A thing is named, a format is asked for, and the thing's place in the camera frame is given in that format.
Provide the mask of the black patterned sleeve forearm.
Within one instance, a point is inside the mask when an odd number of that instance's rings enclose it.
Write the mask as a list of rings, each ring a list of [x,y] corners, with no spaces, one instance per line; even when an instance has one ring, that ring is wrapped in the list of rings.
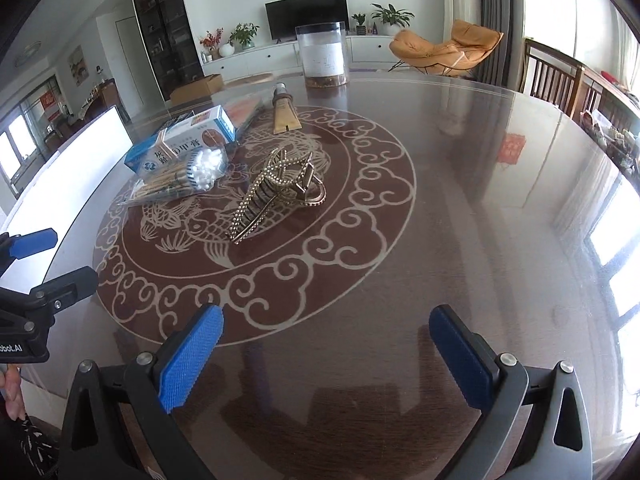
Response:
[[[47,436],[28,415],[24,419],[1,417],[1,443],[8,447],[18,474],[25,479],[58,479],[58,442]]]

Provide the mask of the person's left hand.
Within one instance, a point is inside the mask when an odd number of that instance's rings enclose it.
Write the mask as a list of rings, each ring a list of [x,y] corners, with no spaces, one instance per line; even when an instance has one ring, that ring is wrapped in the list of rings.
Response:
[[[22,395],[22,378],[20,369],[9,364],[4,372],[1,373],[1,392],[3,393],[4,403],[6,404],[6,414],[12,420],[25,420],[26,410]]]

